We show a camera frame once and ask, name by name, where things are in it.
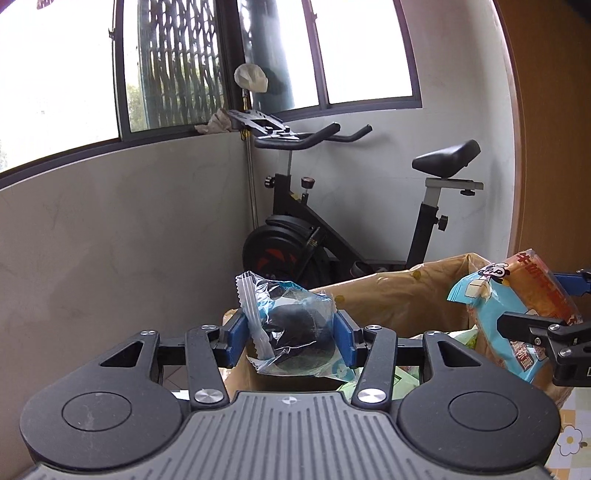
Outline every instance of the black robotic base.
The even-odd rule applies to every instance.
[[[350,404],[337,392],[230,402],[217,367],[242,353],[240,313],[184,339],[141,332],[27,403],[21,433],[39,463],[24,478],[550,477],[560,418],[543,392],[439,332],[398,339],[339,312],[334,336],[349,366],[365,366]],[[159,384],[163,365],[185,362],[190,401]],[[422,384],[392,401],[396,364],[422,367]]]

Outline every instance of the bike handlebar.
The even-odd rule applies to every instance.
[[[340,125],[333,123],[301,140],[255,137],[254,145],[257,148],[270,148],[273,150],[306,150],[324,140],[328,140],[339,131]]]
[[[341,142],[341,143],[351,143],[356,142],[360,138],[363,138],[365,135],[370,133],[373,130],[371,125],[365,125],[365,127],[360,128],[352,135],[332,135],[328,137],[327,140],[329,142]],[[308,138],[312,134],[297,134],[300,138]]]

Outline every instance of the white wall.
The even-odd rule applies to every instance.
[[[237,304],[250,216],[239,134],[123,150],[0,192],[0,478],[30,464],[36,391],[144,329]]]
[[[301,176],[316,185],[309,205],[369,258],[406,259],[425,175],[411,160],[431,150],[476,139],[482,153],[458,177],[483,181],[464,197],[444,191],[446,232],[434,230],[428,260],[478,252],[506,257],[514,189],[514,136],[501,34],[489,0],[402,0],[423,98],[416,110],[374,111],[292,122],[314,131],[335,121],[344,134],[371,124],[356,144],[324,144],[293,156],[293,189]],[[262,178],[287,168],[286,153],[256,151],[261,219],[272,191]]]

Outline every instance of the metal screw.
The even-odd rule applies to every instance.
[[[363,403],[380,403],[386,400],[386,392],[379,388],[364,388],[357,394],[357,398]]]
[[[217,403],[223,400],[223,393],[215,388],[202,388],[195,392],[195,401],[199,403]]]

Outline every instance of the metal window grille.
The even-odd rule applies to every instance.
[[[214,0],[139,0],[138,22],[147,127],[207,122],[225,103]]]

